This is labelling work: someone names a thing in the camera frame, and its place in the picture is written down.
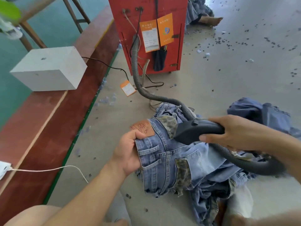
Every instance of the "white box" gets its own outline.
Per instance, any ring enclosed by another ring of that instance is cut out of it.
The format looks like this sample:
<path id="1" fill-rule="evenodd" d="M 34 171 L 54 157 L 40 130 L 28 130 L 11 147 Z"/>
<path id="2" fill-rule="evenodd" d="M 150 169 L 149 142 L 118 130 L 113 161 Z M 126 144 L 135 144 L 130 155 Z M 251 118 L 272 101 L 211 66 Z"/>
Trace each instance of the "white box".
<path id="1" fill-rule="evenodd" d="M 75 47 L 33 49 L 10 71 L 32 91 L 76 89 L 87 65 Z"/>

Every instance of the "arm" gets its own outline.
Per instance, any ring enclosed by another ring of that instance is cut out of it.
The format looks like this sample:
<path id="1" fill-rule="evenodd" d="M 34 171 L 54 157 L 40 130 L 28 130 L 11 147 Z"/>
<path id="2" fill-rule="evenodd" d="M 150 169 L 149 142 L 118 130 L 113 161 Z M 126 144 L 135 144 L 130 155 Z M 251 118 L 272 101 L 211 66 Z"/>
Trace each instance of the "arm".
<path id="1" fill-rule="evenodd" d="M 209 118 L 209 120 L 223 125 L 225 134 L 201 135 L 201 141 L 218 143 L 230 150 L 266 152 L 284 163 L 289 173 L 301 183 L 301 141 L 238 116 L 227 115 Z"/>
<path id="2" fill-rule="evenodd" d="M 145 138 L 138 130 L 122 136 L 112 158 L 70 203 L 50 218 L 44 226 L 100 225 L 125 178 L 140 167 L 134 139 Z"/>

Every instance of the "teal wall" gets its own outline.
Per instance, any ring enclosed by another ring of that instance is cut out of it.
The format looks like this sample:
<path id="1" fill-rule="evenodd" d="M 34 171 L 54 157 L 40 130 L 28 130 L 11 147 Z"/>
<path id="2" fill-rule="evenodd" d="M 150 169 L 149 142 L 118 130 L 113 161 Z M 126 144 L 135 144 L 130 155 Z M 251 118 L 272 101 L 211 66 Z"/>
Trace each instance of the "teal wall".
<path id="1" fill-rule="evenodd" d="M 33 0 L 18 0 L 18 7 L 28 6 Z M 78 19 L 81 14 L 69 0 Z M 108 0 L 80 0 L 90 20 L 94 19 Z M 31 18 L 28 23 L 36 31 L 47 47 L 70 46 L 80 35 L 65 4 L 56 0 L 43 11 Z M 34 48 L 38 46 L 27 36 Z M 0 33 L 0 129 L 8 118 L 29 96 L 31 90 L 10 75 L 9 71 L 26 55 L 27 51 L 19 40 L 9 40 Z"/>

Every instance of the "logo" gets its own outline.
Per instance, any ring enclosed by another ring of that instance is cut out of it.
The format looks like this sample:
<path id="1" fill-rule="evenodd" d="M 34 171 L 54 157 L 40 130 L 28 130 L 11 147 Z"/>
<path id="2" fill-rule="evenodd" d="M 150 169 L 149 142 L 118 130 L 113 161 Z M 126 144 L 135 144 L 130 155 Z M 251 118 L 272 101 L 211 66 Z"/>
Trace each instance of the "logo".
<path id="1" fill-rule="evenodd" d="M 169 33 L 170 29 L 169 28 L 165 28 L 165 32 L 163 33 L 163 35 L 167 35 Z"/>

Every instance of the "white paper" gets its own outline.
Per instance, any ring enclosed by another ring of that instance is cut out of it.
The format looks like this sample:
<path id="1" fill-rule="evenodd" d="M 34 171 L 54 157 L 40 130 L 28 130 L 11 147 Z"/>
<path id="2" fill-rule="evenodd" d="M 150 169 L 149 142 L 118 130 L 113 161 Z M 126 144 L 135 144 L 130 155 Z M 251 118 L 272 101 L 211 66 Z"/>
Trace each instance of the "white paper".
<path id="1" fill-rule="evenodd" d="M 146 52 L 159 49 L 157 28 L 153 28 L 147 31 L 142 31 L 142 37 L 143 37 L 144 47 Z"/>
<path id="2" fill-rule="evenodd" d="M 128 83 L 126 86 L 122 87 L 123 92 L 126 94 L 126 96 L 130 96 L 131 94 L 135 93 L 135 88 L 131 85 L 131 83 Z"/>

